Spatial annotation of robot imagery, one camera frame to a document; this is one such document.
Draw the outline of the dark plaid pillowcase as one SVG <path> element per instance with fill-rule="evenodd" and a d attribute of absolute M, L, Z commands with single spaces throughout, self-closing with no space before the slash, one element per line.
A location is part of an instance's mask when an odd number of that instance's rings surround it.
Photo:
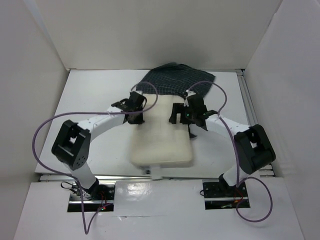
<path fill-rule="evenodd" d="M 151 69 L 137 85 L 136 89 L 144 94 L 159 96 L 175 96 L 185 102 L 185 91 L 191 90 L 200 95 L 203 100 L 216 81 L 216 76 L 203 70 L 192 68 L 185 64 L 175 62 L 167 63 Z M 172 113 L 173 103 L 169 105 Z M 177 115 L 177 123 L 180 123 L 180 114 Z"/>

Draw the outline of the cream white pillow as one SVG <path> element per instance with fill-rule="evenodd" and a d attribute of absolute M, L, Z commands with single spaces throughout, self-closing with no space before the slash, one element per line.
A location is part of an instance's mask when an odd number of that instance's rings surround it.
<path fill-rule="evenodd" d="M 137 167 L 160 166 L 163 168 L 184 168 L 193 164 L 194 155 L 188 126 L 172 124 L 169 118 L 174 103 L 184 100 L 176 95 L 145 94 L 146 107 L 144 123 L 133 126 L 130 162 Z"/>

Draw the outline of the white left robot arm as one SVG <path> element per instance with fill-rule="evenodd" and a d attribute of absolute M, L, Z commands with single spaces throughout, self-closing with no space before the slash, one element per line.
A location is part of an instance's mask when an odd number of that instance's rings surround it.
<path fill-rule="evenodd" d="M 91 142 L 106 131 L 125 123 L 144 123 L 147 98 L 141 91 L 133 91 L 129 98 L 113 103 L 103 114 L 74 122 L 66 120 L 53 143 L 52 154 L 78 179 L 81 194 L 88 200 L 100 199 L 104 188 L 92 173 L 87 160 Z"/>

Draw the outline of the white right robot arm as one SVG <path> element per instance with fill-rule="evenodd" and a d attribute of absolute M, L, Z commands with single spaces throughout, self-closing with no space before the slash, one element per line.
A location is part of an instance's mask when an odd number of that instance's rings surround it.
<path fill-rule="evenodd" d="M 230 196 L 243 181 L 276 159 L 276 153 L 265 129 L 259 125 L 245 125 L 223 117 L 218 111 L 208 110 L 204 99 L 188 91 L 183 103 L 173 103 L 171 124 L 196 125 L 207 132 L 230 138 L 235 154 L 235 165 L 218 178 L 218 190 Z"/>

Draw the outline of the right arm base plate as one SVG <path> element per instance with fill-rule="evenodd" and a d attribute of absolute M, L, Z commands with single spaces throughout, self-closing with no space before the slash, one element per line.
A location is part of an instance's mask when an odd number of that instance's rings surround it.
<path fill-rule="evenodd" d="M 240 187 L 229 187 L 225 190 L 218 181 L 203 180 L 202 190 L 199 194 L 204 197 L 206 210 L 226 210 L 239 208 L 250 208 L 247 187 L 242 183 Z"/>

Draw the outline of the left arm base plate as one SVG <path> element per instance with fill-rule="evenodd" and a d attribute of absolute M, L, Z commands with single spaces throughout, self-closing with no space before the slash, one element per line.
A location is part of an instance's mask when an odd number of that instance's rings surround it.
<path fill-rule="evenodd" d="M 60 186 L 70 191 L 67 212 L 68 213 L 80 213 L 81 196 L 79 187 L 76 183 L 70 183 L 63 181 Z M 87 192 L 83 193 L 84 212 L 96 212 L 98 208 L 101 208 L 101 212 L 113 212 L 114 211 L 114 197 L 116 186 L 112 184 L 102 184 L 99 186 L 98 192 L 93 196 Z"/>

